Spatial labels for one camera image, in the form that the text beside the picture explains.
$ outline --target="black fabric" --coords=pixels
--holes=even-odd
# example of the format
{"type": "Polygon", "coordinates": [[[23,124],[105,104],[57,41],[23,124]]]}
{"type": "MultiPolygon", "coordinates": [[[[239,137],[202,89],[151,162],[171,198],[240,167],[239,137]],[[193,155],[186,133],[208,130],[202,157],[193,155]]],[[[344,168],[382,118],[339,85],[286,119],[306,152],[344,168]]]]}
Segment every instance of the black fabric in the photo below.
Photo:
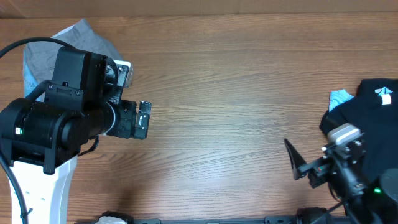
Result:
{"type": "Polygon", "coordinates": [[[398,80],[362,80],[357,97],[326,112],[320,129],[327,135],[332,129],[351,123],[365,133],[366,155],[361,162],[363,173],[370,181],[386,169],[398,168],[398,80]],[[391,104],[382,105],[374,91],[387,87],[391,104]]]}

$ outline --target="black cloth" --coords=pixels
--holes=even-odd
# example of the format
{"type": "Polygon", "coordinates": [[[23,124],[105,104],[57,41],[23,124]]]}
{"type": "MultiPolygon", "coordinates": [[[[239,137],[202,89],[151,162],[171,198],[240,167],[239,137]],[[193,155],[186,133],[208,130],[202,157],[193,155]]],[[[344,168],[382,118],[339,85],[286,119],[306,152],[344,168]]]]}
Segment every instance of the black cloth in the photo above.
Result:
{"type": "Polygon", "coordinates": [[[365,133],[366,155],[362,172],[374,181],[385,170],[398,168],[398,80],[362,80],[357,96],[326,112],[320,129],[327,135],[338,126],[351,123],[365,133]],[[374,91],[387,87],[393,93],[391,104],[382,105],[374,91]]]}

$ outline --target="cable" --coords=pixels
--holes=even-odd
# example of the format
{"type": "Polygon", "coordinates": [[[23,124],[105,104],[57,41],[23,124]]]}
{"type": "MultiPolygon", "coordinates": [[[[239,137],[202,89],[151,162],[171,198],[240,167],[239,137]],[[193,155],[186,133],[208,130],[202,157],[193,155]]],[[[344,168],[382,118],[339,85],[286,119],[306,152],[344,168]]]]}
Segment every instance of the cable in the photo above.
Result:
{"type": "Polygon", "coordinates": [[[341,202],[341,200],[338,200],[338,198],[335,195],[335,192],[333,191],[333,187],[330,185],[330,183],[328,183],[329,186],[329,192],[331,194],[331,196],[337,201],[337,202],[341,202]]]}
{"type": "Polygon", "coordinates": [[[22,194],[22,190],[19,187],[18,181],[15,178],[14,173],[12,172],[8,163],[6,162],[6,159],[4,158],[4,155],[2,154],[1,151],[0,151],[0,164],[1,164],[2,168],[4,169],[4,171],[6,172],[8,179],[10,180],[10,183],[14,187],[15,193],[17,195],[19,206],[21,208],[22,223],[28,224],[27,215],[32,211],[32,209],[29,209],[29,212],[27,211],[24,195],[22,194]]]}
{"type": "Polygon", "coordinates": [[[43,80],[25,98],[27,98],[28,100],[35,101],[37,98],[39,98],[45,92],[45,89],[48,87],[49,84],[51,84],[50,80],[43,80]]]}
{"type": "Polygon", "coordinates": [[[312,221],[311,224],[316,224],[319,220],[321,220],[325,215],[331,213],[332,211],[336,210],[336,208],[340,207],[343,204],[343,202],[337,203],[335,206],[331,207],[328,209],[328,211],[321,216],[319,216],[316,220],[312,221]]]}
{"type": "Polygon", "coordinates": [[[53,43],[60,44],[60,45],[66,46],[66,47],[75,48],[74,46],[72,46],[72,45],[70,45],[70,44],[68,44],[68,43],[66,43],[66,42],[64,42],[62,40],[54,39],[54,38],[51,38],[51,37],[32,37],[32,38],[26,38],[26,39],[23,39],[23,40],[18,40],[17,42],[14,42],[14,43],[8,45],[7,47],[3,48],[0,51],[0,58],[2,58],[8,51],[10,51],[10,50],[12,50],[12,49],[14,49],[14,48],[16,48],[18,46],[21,46],[22,44],[27,44],[27,43],[31,43],[31,42],[38,42],[38,41],[53,42],[53,43]]]}
{"type": "Polygon", "coordinates": [[[85,154],[87,154],[89,152],[94,151],[97,148],[99,143],[100,143],[100,136],[97,135],[97,136],[95,136],[95,141],[94,141],[93,145],[89,149],[87,149],[86,151],[79,153],[77,156],[78,157],[79,156],[83,156],[83,155],[85,155],[85,154]]]}

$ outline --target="wood grain surface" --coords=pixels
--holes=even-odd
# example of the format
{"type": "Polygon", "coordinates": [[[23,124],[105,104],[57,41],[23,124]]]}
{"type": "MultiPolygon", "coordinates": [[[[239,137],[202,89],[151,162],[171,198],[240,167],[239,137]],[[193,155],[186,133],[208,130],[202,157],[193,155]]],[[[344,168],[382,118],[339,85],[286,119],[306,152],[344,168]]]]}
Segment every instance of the wood grain surface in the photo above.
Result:
{"type": "MultiPolygon", "coordinates": [[[[78,19],[0,20],[0,47],[78,19]]],[[[329,92],[395,78],[398,13],[91,18],[135,69],[127,100],[152,102],[144,141],[102,137],[78,161],[68,220],[254,218],[331,207],[293,181],[283,138],[307,161],[326,142],[329,92]]],[[[0,108],[22,96],[22,47],[0,60],[0,108]]],[[[11,215],[0,178],[0,221],[11,215]]]]}
{"type": "Polygon", "coordinates": [[[0,0],[6,18],[397,11],[395,0],[0,0]]]}

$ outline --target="green led light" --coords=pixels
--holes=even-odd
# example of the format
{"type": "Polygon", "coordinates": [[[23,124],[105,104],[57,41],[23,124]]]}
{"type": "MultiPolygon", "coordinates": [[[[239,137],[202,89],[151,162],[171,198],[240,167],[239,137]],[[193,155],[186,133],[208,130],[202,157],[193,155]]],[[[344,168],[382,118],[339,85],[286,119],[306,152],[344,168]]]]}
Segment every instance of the green led light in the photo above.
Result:
{"type": "Polygon", "coordinates": [[[380,194],[380,193],[381,193],[381,189],[378,188],[378,187],[375,187],[375,188],[374,188],[374,193],[380,194]]]}

